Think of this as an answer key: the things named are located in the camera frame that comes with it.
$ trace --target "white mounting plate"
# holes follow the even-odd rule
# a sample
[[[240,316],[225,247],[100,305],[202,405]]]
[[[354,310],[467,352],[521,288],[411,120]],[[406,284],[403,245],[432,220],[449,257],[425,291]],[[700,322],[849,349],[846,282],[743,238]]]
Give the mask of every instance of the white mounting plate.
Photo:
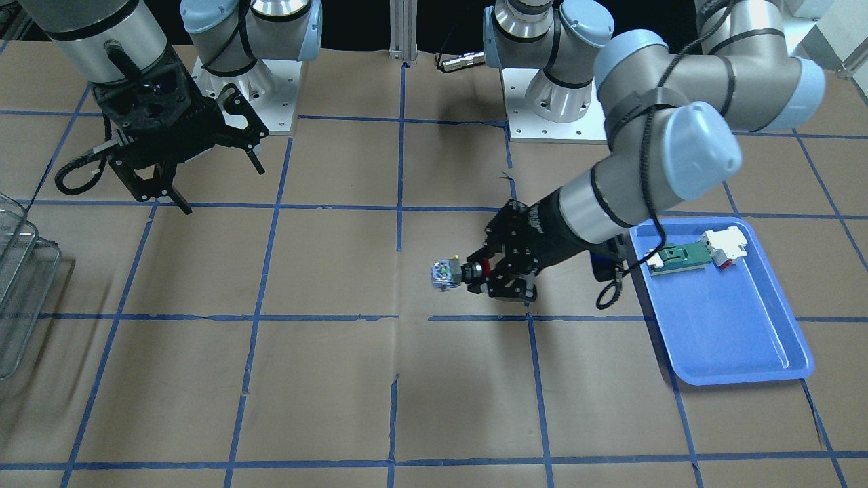
[[[274,75],[277,89],[269,95],[248,100],[250,106],[268,127],[273,135],[292,135],[295,127],[296,109],[299,106],[299,89],[301,87],[301,61],[283,61],[280,59],[263,60]],[[202,72],[202,60],[196,58],[193,67],[193,79],[197,80]]]
[[[525,100],[538,69],[501,69],[503,100],[510,120],[510,140],[513,142],[560,142],[572,144],[605,144],[602,105],[596,99],[596,86],[591,83],[591,104],[585,116],[575,122],[547,121],[535,114]]]

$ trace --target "green terminal block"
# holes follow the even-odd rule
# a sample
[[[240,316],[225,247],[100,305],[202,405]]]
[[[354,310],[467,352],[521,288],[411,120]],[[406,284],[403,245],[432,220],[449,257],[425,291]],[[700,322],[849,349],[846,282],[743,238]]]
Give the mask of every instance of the green terminal block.
[[[653,276],[702,269],[712,262],[705,244],[668,244],[648,260],[648,269]]]

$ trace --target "black background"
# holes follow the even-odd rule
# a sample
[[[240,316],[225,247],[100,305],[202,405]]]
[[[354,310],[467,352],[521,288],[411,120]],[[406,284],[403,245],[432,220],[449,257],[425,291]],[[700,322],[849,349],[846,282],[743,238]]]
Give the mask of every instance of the black background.
[[[696,38],[693,0],[655,2],[598,0],[615,18],[615,34],[650,29],[672,50]],[[145,0],[172,44],[190,44],[179,14],[181,0]],[[493,0],[418,0],[418,48],[438,52],[453,23],[447,53],[482,50],[482,15]],[[323,47],[341,50],[389,49],[389,0],[322,0]],[[45,40],[34,27],[25,37]]]

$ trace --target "cable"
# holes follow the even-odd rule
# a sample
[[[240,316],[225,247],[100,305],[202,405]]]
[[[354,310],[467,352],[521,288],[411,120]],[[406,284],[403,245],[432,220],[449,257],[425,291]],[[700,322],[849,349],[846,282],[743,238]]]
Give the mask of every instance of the cable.
[[[211,65],[217,61],[220,56],[223,56],[223,53],[226,52],[226,49],[229,49],[229,45],[232,44],[232,41],[235,40],[235,37],[238,36],[238,33],[241,32],[241,27],[247,21],[247,12],[250,11],[250,7],[253,5],[253,0],[248,2],[247,0],[242,0],[238,5],[238,22],[235,24],[235,29],[232,30],[232,34],[229,34],[229,38],[220,46],[220,49],[217,51],[217,54],[214,55],[207,63],[202,64],[202,69],[208,69]]]
[[[472,2],[470,2],[467,5],[467,7],[464,8],[464,11],[461,12],[461,14],[458,16],[458,18],[455,19],[455,22],[452,23],[452,26],[449,27],[449,32],[446,33],[446,38],[443,40],[443,44],[440,46],[440,50],[437,52],[437,55],[434,57],[434,66],[437,68],[438,71],[441,71],[443,73],[447,72],[443,67],[443,63],[441,63],[441,61],[443,60],[443,52],[446,50],[446,45],[449,43],[449,40],[452,38],[452,34],[455,33],[455,29],[458,27],[458,25],[464,19],[464,14],[469,12],[470,9],[472,9],[473,7],[476,7],[477,4],[479,3],[479,1],[480,0],[473,0]]]
[[[103,125],[103,128],[105,130],[105,140],[106,141],[111,140],[111,121],[105,115],[102,116],[102,125]],[[84,168],[85,166],[89,165],[91,162],[96,162],[96,161],[100,162],[100,166],[96,170],[96,172],[94,172],[94,174],[90,178],[90,180],[88,180],[86,183],[84,183],[80,187],[70,188],[70,187],[66,186],[64,180],[66,179],[67,175],[69,175],[70,173],[72,173],[76,169]],[[109,163],[109,158],[107,155],[104,155],[101,158],[98,155],[94,154],[93,151],[88,151],[88,152],[84,153],[83,155],[76,157],[71,162],[67,163],[65,166],[63,166],[63,168],[60,168],[57,170],[57,174],[55,175],[55,186],[57,186],[57,189],[60,190],[60,192],[63,193],[64,195],[70,195],[70,196],[81,195],[82,193],[84,193],[84,192],[90,190],[91,188],[93,188],[94,186],[96,186],[96,183],[98,183],[100,181],[100,179],[102,178],[102,174],[105,173],[106,165],[108,163]],[[43,180],[39,183],[39,187],[36,188],[37,193],[39,193],[39,188],[41,188],[43,183],[45,183],[45,176],[47,174],[48,174],[48,172],[46,172],[46,174],[43,175]]]
[[[684,59],[684,56],[687,55],[688,51],[695,48],[697,45],[702,44],[705,41],[707,41],[708,38],[713,36],[714,33],[717,32],[721,26],[723,26],[723,23],[727,20],[727,18],[729,17],[729,14],[732,13],[733,8],[735,7],[735,4],[737,3],[737,1],[738,0],[719,0],[719,2],[710,3],[710,5],[712,5],[712,6],[708,7],[708,8],[716,8],[717,6],[723,4],[723,2],[727,2],[727,9],[724,10],[723,15],[720,16],[720,19],[718,19],[718,21],[714,24],[714,26],[708,32],[706,32],[705,34],[700,36],[695,41],[692,41],[688,45],[684,46],[684,48],[682,48],[678,52],[678,54],[675,55],[675,57],[672,59],[672,62],[669,63],[669,65],[663,71],[663,75],[660,77],[660,81],[657,82],[657,88],[658,89],[663,88],[663,85],[666,84],[666,81],[669,79],[669,76],[671,76],[672,72],[675,70],[675,66],[677,66],[678,63],[680,63],[682,59]],[[666,240],[667,240],[666,229],[663,228],[663,224],[660,222],[660,218],[657,215],[657,209],[654,207],[654,200],[651,197],[650,181],[648,179],[648,171],[650,170],[649,158],[650,158],[650,153],[651,153],[651,148],[650,148],[651,132],[652,132],[652,128],[654,126],[654,114],[656,112],[657,112],[657,106],[652,105],[651,107],[648,108],[648,114],[645,117],[645,126],[644,126],[644,129],[642,130],[642,141],[641,141],[641,146],[639,149],[639,173],[640,173],[640,184],[641,184],[641,190],[642,190],[642,199],[645,202],[645,209],[648,212],[648,215],[651,216],[651,220],[654,222],[654,228],[657,230],[657,233],[660,235],[660,244],[658,244],[657,247],[654,248],[654,250],[649,251],[647,254],[645,254],[645,256],[642,257],[642,259],[640,259],[637,262],[630,265],[626,270],[624,270],[623,274],[620,273],[621,263],[615,263],[615,278],[612,281],[610,281],[602,289],[602,291],[600,291],[599,296],[597,296],[596,307],[599,310],[605,310],[606,308],[613,306],[618,301],[618,299],[621,298],[621,290],[622,290],[621,278],[622,278],[622,276],[626,276],[626,275],[633,273],[634,270],[636,270],[639,266],[641,266],[642,264],[647,262],[649,259],[651,259],[652,256],[659,253],[666,246]],[[615,292],[613,293],[612,298],[609,299],[609,301],[602,303],[603,295],[605,295],[606,292],[608,292],[608,290],[611,288],[615,289]]]

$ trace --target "blue plastic bin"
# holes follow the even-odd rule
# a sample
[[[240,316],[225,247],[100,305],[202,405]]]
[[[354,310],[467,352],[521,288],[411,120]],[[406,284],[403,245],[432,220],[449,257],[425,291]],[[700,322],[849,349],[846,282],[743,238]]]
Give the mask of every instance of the blue plastic bin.
[[[747,257],[724,270],[712,263],[701,270],[651,276],[648,266],[641,266],[637,292],[647,292],[666,353],[681,379],[691,385],[723,385],[813,373],[805,337],[747,222],[709,217],[662,223],[673,244],[696,242],[707,230],[733,225],[747,238]],[[629,237],[636,259],[660,242],[651,221],[630,229]]]

